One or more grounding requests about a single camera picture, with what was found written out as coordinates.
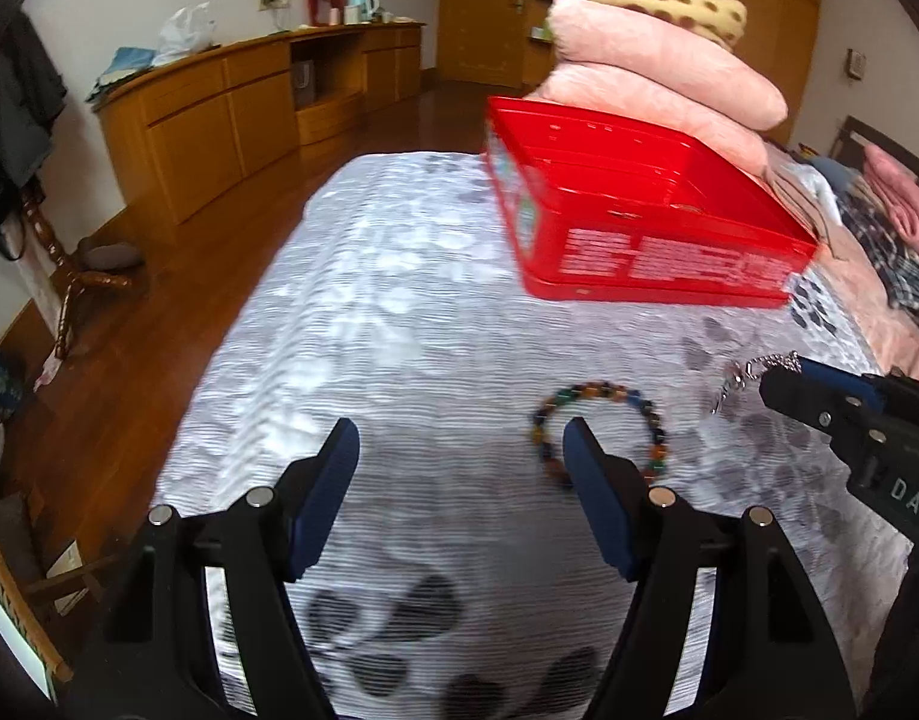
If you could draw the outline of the blue folded cloth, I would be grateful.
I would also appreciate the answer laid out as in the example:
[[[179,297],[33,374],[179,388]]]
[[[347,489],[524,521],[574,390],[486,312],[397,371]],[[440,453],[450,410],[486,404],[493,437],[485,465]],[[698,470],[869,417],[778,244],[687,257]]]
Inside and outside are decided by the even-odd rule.
[[[132,80],[134,76],[143,75],[153,67],[157,52],[143,47],[119,47],[109,65],[96,76],[95,83],[89,90],[85,101],[95,103],[114,86]]]

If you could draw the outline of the pink bed sheet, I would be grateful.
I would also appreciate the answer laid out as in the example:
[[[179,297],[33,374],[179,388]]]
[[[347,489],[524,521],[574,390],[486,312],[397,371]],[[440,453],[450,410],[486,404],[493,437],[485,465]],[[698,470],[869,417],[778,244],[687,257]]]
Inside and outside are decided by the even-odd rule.
[[[900,369],[919,380],[919,330],[900,309],[887,305],[887,293],[852,232],[829,215],[832,199],[822,200],[812,179],[796,176],[795,160],[767,143],[765,183],[786,210],[819,243],[814,266],[840,305],[855,321],[881,371]]]

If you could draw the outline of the wall power socket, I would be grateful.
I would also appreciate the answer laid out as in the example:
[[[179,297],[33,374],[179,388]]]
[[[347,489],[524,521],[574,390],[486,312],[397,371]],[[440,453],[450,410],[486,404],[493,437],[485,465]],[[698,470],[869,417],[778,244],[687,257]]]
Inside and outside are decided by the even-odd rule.
[[[288,10],[292,0],[259,0],[259,10]]]

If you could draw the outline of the grey paper bag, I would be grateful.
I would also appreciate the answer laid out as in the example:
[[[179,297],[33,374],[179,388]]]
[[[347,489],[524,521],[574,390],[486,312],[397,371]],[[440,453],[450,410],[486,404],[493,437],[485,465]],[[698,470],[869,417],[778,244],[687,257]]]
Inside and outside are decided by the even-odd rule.
[[[290,68],[293,107],[303,109],[316,101],[316,75],[313,60],[298,60]]]

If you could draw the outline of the giraffe print blanket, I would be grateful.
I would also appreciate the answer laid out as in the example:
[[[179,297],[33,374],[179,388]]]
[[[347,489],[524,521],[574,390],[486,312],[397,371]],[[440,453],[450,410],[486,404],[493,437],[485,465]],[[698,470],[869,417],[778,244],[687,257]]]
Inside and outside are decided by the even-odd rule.
[[[739,0],[589,0],[667,21],[733,50],[747,28],[747,7]]]

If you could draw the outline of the long wooden sideboard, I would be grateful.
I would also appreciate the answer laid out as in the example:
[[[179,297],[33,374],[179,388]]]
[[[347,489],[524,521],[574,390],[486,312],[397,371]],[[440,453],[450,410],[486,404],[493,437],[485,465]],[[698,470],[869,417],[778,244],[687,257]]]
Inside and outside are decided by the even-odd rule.
[[[130,229],[171,245],[182,223],[267,167],[349,135],[422,89],[420,21],[323,26],[226,44],[95,103]],[[316,101],[293,107],[290,68],[313,60]]]

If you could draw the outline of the dark hanging jacket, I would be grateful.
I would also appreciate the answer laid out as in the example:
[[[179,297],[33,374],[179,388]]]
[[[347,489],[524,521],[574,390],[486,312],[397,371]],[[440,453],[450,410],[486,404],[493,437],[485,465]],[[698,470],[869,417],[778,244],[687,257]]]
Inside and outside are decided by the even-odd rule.
[[[0,226],[52,151],[67,88],[31,20],[18,11],[0,41]]]

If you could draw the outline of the upper pink folded quilt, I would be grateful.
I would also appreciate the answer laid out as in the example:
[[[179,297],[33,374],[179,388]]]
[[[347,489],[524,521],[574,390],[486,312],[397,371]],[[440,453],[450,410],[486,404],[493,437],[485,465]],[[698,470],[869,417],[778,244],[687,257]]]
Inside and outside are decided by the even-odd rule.
[[[558,59],[622,68],[765,132],[788,117],[768,78],[706,37],[656,16],[591,0],[555,0],[549,26]]]

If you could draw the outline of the white quilted bed cover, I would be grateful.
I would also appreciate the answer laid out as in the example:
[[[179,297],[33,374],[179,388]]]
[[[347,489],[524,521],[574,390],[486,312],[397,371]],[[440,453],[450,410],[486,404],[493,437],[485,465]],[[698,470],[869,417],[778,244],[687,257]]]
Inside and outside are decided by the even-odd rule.
[[[288,587],[336,710],[580,717],[631,587],[529,425],[544,398],[607,380],[653,401],[667,484],[690,504],[777,516],[864,689],[909,544],[846,492],[822,434],[754,392],[716,400],[731,362],[791,351],[873,367],[817,268],[777,310],[541,301],[479,158],[363,156],[308,202],[233,323],[155,497],[221,511],[351,419],[360,463],[321,559]]]

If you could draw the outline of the wooden door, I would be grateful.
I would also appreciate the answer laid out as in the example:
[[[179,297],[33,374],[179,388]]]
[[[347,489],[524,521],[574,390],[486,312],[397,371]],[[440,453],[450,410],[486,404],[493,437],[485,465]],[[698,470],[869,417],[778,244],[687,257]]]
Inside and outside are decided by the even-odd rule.
[[[441,80],[518,89],[524,44],[524,0],[439,0]]]

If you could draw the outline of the white plastic bag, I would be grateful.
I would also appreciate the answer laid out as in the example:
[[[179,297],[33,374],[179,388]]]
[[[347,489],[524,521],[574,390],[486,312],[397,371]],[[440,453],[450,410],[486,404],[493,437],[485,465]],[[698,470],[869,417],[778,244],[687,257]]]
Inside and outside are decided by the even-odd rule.
[[[164,21],[151,65],[164,67],[199,54],[214,44],[214,34],[215,20],[208,2],[182,7]]]

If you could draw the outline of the plaid folded shirt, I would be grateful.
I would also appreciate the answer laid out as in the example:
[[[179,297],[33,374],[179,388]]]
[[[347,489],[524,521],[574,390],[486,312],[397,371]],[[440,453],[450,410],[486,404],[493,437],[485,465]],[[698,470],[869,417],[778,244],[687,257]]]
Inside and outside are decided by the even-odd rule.
[[[875,205],[852,192],[837,195],[843,226],[852,232],[886,291],[887,305],[919,328],[919,261]]]

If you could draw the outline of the lower pink folded quilt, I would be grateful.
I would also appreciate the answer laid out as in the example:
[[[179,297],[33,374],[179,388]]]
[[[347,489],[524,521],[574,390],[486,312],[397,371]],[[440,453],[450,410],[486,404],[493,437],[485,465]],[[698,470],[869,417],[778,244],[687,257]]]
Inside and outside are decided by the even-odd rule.
[[[622,68],[562,62],[529,99],[624,115],[672,128],[697,138],[750,176],[762,177],[767,171],[767,148],[759,133]]]

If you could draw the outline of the red plastic box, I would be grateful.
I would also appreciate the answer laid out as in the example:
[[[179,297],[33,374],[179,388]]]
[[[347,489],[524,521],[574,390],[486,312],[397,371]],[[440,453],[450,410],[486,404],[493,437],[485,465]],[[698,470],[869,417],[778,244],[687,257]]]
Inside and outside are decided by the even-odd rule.
[[[485,169],[519,278],[547,301],[773,309],[818,249],[697,138],[620,115],[493,96]]]

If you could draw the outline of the wall switch panel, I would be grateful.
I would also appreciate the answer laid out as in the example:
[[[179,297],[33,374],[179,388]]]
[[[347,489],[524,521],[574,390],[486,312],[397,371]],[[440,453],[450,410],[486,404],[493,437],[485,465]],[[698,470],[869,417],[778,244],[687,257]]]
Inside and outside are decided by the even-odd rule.
[[[845,75],[852,82],[863,82],[866,75],[866,55],[857,49],[848,49],[845,57]]]

